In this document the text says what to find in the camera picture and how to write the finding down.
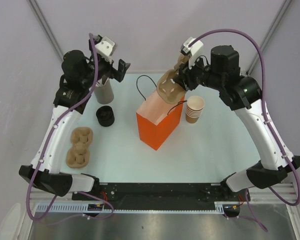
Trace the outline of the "orange paper bag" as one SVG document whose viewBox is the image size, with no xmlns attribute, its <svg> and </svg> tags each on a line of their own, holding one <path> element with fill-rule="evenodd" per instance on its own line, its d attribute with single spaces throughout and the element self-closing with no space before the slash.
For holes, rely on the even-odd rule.
<svg viewBox="0 0 300 240">
<path fill-rule="evenodd" d="M 154 150 L 158 150 L 179 125 L 185 102 L 185 93 L 176 103 L 167 103 L 155 90 L 144 98 L 136 111 L 139 138 Z"/>
</svg>

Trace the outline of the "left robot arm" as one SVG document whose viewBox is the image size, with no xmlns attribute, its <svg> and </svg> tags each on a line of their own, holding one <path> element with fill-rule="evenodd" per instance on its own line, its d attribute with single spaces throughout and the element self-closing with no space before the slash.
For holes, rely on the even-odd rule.
<svg viewBox="0 0 300 240">
<path fill-rule="evenodd" d="M 63 56 L 59 88 L 53 101 L 51 121 L 42 144 L 29 165 L 21 165 L 18 174 L 30 188 L 63 197 L 69 192 L 83 191 L 90 200 L 100 196 L 97 178 L 86 174 L 61 171 L 67 141 L 84 113 L 92 95 L 93 84 L 106 76 L 121 82 L 130 64 L 120 59 L 118 68 L 107 56 L 86 57 L 80 50 L 71 50 Z"/>
</svg>

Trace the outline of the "brown pulp cup carrier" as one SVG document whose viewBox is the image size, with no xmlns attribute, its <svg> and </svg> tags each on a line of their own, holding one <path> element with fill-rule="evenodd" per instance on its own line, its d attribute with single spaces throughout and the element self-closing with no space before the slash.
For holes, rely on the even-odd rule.
<svg viewBox="0 0 300 240">
<path fill-rule="evenodd" d="M 176 83 L 175 80 L 179 76 L 179 67 L 181 64 L 187 63 L 188 60 L 188 56 L 180 55 L 174 67 L 168 70 L 157 82 L 156 91 L 158 95 L 168 104 L 176 104 L 186 94 L 184 88 Z"/>
</svg>

